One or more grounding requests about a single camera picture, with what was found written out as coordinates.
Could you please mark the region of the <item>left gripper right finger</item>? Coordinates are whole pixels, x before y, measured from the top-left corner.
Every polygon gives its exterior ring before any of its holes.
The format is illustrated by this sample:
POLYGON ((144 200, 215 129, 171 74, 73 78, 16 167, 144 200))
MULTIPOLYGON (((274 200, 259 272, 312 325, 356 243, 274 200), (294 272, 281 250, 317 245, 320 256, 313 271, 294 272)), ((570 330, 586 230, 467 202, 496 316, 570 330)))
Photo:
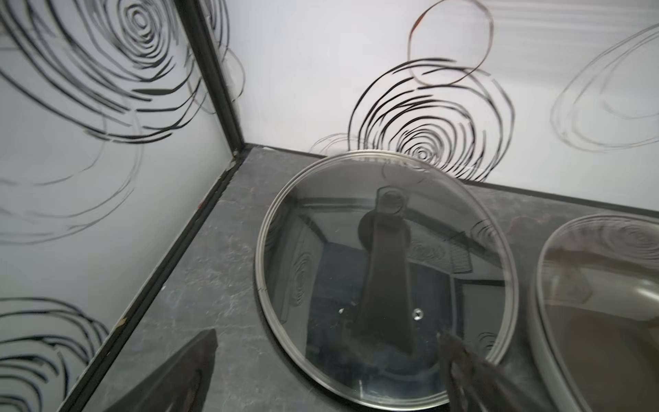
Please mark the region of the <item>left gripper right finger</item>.
POLYGON ((442 381, 451 411, 534 411, 535 401, 495 365, 449 332, 438 335, 442 381))

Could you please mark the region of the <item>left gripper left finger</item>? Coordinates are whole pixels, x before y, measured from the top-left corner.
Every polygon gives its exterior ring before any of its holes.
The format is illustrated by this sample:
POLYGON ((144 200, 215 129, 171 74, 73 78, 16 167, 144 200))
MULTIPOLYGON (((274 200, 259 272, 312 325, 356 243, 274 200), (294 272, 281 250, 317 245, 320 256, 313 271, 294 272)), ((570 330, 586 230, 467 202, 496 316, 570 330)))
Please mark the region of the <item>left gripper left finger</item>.
POLYGON ((215 368, 217 335, 199 332, 109 411, 201 411, 215 368))

